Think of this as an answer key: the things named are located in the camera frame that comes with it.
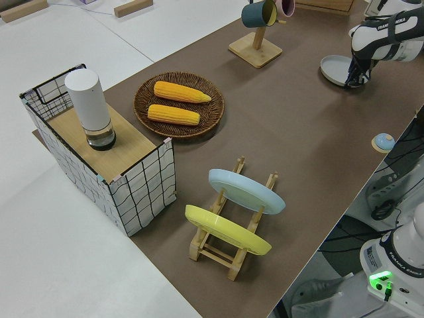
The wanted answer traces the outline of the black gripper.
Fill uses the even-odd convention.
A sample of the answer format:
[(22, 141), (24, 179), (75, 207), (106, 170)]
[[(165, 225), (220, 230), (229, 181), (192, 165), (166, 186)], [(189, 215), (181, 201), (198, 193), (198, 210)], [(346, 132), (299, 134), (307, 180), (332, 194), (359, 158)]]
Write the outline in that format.
[(370, 80), (373, 67), (373, 59), (360, 59), (353, 54), (344, 87), (355, 88), (356, 86), (362, 86), (367, 83)]

